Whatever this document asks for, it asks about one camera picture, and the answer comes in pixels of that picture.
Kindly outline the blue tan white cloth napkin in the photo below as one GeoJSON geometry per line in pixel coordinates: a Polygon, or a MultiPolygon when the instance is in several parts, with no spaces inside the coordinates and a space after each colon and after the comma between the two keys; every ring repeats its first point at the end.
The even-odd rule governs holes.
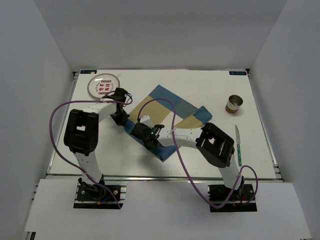
{"type": "Polygon", "coordinates": [[[157,85],[130,113],[129,119],[124,126],[127,134],[130,134],[136,125],[138,114],[148,115],[155,125],[169,120],[168,127],[172,126],[172,117],[176,112],[175,127],[181,129],[195,129],[202,127],[212,119],[212,114],[205,106],[197,108],[180,96],[174,94],[161,85],[157,85]]]}

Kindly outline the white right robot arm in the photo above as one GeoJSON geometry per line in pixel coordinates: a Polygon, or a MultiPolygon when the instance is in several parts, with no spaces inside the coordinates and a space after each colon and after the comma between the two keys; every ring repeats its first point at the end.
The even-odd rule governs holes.
{"type": "Polygon", "coordinates": [[[162,124],[150,127],[138,122],[130,134],[154,154],[174,145],[197,149],[209,164],[218,168],[226,195],[233,200],[243,195],[244,187],[234,156],[234,140],[213,123],[207,122],[199,128],[170,129],[162,124]]]}

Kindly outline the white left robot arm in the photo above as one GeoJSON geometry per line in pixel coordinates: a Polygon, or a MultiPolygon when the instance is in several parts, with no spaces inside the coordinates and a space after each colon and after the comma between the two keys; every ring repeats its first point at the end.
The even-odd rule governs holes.
{"type": "Polygon", "coordinates": [[[99,123],[111,117],[117,126],[124,126],[129,118],[124,106],[131,95],[123,88],[117,87],[112,95],[102,97],[86,109],[72,109],[64,133],[64,145],[74,154],[82,171],[78,180],[90,196],[99,200],[105,196],[103,174],[97,163],[95,149],[99,140],[99,123]]]}

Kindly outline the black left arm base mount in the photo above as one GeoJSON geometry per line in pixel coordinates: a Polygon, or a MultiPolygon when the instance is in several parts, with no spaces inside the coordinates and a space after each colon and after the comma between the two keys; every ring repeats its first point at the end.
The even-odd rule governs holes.
{"type": "MultiPolygon", "coordinates": [[[[123,206],[126,198],[127,186],[123,184],[116,185],[115,183],[107,185],[111,190],[120,207],[123,206]]],[[[74,209],[98,209],[98,210],[120,210],[118,204],[112,195],[103,189],[100,192],[94,192],[86,189],[78,184],[73,203],[74,209]]]]}

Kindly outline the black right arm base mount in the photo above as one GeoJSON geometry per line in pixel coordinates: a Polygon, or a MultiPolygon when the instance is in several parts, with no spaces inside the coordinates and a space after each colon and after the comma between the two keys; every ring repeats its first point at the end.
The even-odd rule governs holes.
{"type": "MultiPolygon", "coordinates": [[[[209,201],[214,205],[220,205],[227,198],[230,189],[223,184],[208,185],[209,201]]],[[[245,184],[241,191],[234,190],[228,202],[219,209],[210,206],[211,213],[242,213],[257,212],[256,198],[248,202],[254,196],[254,188],[252,184],[245,184]]]]}

